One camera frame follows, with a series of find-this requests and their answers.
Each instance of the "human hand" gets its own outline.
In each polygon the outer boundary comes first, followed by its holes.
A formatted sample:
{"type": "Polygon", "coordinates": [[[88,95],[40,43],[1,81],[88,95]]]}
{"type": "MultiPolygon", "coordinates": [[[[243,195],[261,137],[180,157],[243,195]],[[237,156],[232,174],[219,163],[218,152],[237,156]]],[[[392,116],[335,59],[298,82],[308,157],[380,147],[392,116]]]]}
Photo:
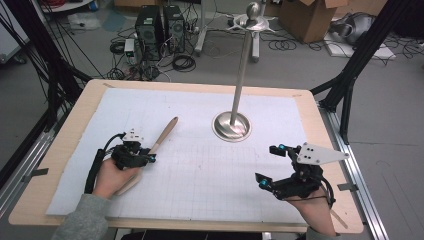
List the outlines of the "human hand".
{"type": "Polygon", "coordinates": [[[300,212],[306,223],[316,232],[334,237],[336,231],[331,220],[330,207],[324,190],[320,187],[307,198],[289,197],[285,199],[300,212]]]}
{"type": "Polygon", "coordinates": [[[121,189],[139,171],[140,168],[119,170],[115,165],[115,160],[112,158],[103,161],[97,174],[93,195],[110,199],[116,191],[121,189]]]}

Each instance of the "wooden table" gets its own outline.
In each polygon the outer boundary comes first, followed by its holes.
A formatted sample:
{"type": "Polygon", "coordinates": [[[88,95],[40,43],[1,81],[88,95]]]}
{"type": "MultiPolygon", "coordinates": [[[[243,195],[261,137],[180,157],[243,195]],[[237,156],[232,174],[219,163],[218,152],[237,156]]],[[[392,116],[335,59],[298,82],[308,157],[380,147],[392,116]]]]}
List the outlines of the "wooden table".
{"type": "MultiPolygon", "coordinates": [[[[32,178],[9,217],[11,224],[39,226],[55,226],[61,224],[63,217],[47,216],[45,212],[55,193],[56,186],[59,183],[61,173],[67,161],[77,147],[79,139],[97,109],[103,93],[108,88],[228,94],[233,94],[235,89],[233,86],[221,85],[127,82],[113,80],[90,81],[39,166],[39,169],[48,168],[48,174],[32,178]]],[[[242,94],[293,98],[296,101],[302,119],[307,141],[312,144],[332,148],[330,138],[318,111],[316,102],[309,91],[244,87],[242,94]]],[[[334,162],[323,165],[322,167],[325,177],[334,188],[335,198],[337,199],[332,210],[336,231],[340,233],[362,232],[362,221],[351,193],[349,191],[339,191],[337,188],[338,184],[346,183],[340,164],[334,162]]],[[[304,224],[176,221],[130,218],[109,219],[109,226],[119,228],[254,232],[301,232],[304,231],[306,227],[304,224]]]]}

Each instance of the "sleeve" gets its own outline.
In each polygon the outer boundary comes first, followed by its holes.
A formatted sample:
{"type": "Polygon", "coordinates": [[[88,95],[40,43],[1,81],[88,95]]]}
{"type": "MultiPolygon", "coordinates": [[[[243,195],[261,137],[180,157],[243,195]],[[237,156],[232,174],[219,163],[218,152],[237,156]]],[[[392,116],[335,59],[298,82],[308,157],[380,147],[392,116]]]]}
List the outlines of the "sleeve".
{"type": "Polygon", "coordinates": [[[108,228],[105,214],[109,204],[110,200],[83,194],[75,211],[56,229],[52,240],[102,239],[108,228]]]}
{"type": "Polygon", "coordinates": [[[336,237],[329,237],[326,235],[322,235],[321,233],[316,232],[311,227],[308,227],[306,231],[306,240],[342,240],[342,236],[337,233],[336,237]]]}

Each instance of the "white paper sheet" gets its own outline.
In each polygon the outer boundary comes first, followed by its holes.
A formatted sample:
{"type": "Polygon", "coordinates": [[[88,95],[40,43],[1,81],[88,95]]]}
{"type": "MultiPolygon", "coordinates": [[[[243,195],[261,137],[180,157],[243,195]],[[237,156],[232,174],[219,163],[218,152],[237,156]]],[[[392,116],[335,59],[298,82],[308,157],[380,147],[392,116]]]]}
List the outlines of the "white paper sheet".
{"type": "MultiPolygon", "coordinates": [[[[231,110],[233,94],[108,89],[64,169],[48,215],[72,212],[98,148],[117,133],[139,130],[151,147],[175,116],[179,121],[144,167],[141,181],[115,196],[110,217],[303,223],[288,203],[261,190],[255,172],[280,180],[293,173],[289,158],[269,153],[280,143],[306,141],[292,98],[242,95],[239,112],[252,133],[238,143],[222,141],[212,119],[231,110]]],[[[110,146],[121,144],[117,139],[110,146]]]]}

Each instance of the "metal rail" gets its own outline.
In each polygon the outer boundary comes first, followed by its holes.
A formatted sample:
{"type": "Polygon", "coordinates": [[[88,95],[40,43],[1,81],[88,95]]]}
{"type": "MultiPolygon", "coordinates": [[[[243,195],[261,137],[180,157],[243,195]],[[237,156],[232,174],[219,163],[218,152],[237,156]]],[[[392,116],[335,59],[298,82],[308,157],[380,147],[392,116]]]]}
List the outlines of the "metal rail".
{"type": "Polygon", "coordinates": [[[386,229],[383,226],[383,222],[377,212],[377,208],[371,198],[371,194],[362,176],[359,165],[355,159],[352,148],[350,145],[346,145],[343,141],[343,137],[340,135],[340,120],[336,113],[321,109],[323,117],[327,117],[329,124],[331,125],[331,132],[336,140],[339,150],[344,153],[349,153],[350,158],[342,161],[346,171],[349,174],[349,180],[352,184],[356,185],[358,190],[355,192],[359,203],[361,204],[363,213],[368,222],[369,228],[375,240],[388,240],[386,229]]]}
{"type": "Polygon", "coordinates": [[[42,132],[34,141],[23,160],[13,172],[12,176],[7,180],[6,184],[0,191],[0,218],[8,210],[21,189],[26,186],[27,180],[32,177],[34,169],[37,168],[50,145],[52,144],[63,120],[66,118],[65,112],[61,109],[58,113],[58,119],[50,131],[42,132]]]}

